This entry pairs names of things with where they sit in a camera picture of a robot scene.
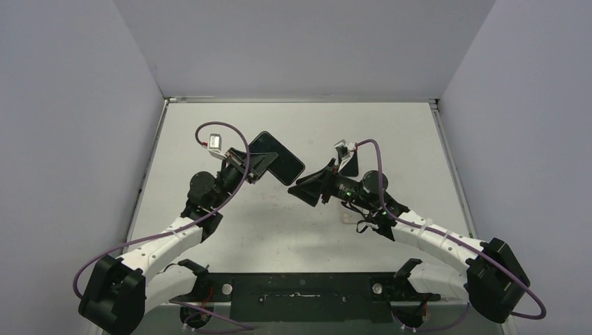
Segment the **cream phone case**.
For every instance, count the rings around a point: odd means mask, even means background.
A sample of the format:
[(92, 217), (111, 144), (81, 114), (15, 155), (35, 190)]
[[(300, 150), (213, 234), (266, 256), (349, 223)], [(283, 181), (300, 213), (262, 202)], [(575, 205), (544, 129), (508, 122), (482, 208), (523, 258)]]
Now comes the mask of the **cream phone case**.
[(339, 207), (341, 211), (341, 220), (344, 224), (354, 225), (358, 221), (361, 221), (364, 217), (360, 213), (353, 211), (343, 205)]

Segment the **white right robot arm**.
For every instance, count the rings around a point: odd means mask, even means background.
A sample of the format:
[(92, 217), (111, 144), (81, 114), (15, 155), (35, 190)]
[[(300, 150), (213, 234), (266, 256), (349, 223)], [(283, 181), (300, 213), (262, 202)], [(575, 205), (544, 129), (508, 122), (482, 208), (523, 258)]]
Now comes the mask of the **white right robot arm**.
[(514, 313), (530, 281), (510, 246), (499, 238), (482, 241), (446, 230), (398, 203), (386, 191), (387, 177), (368, 171), (355, 181), (329, 163), (298, 179), (289, 194), (314, 207), (330, 198), (367, 211), (363, 220), (379, 235), (412, 246), (441, 262), (453, 273), (430, 276), (413, 267), (396, 277), (394, 289), (403, 299), (420, 292), (449, 295), (469, 302), (486, 319), (504, 323)]

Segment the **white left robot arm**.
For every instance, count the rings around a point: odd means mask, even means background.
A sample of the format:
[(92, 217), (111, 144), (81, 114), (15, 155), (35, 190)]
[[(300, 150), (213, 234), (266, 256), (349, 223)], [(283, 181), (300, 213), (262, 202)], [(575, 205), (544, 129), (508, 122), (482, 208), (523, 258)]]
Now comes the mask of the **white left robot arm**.
[(116, 258), (97, 260), (79, 314), (109, 334), (131, 334), (147, 312), (169, 299), (202, 299), (209, 283), (197, 264), (184, 260), (181, 271), (170, 273), (165, 267), (210, 237), (223, 218), (221, 207), (245, 181), (256, 183), (278, 157), (229, 149), (217, 174), (193, 175), (184, 210), (162, 233), (136, 240), (137, 248)]

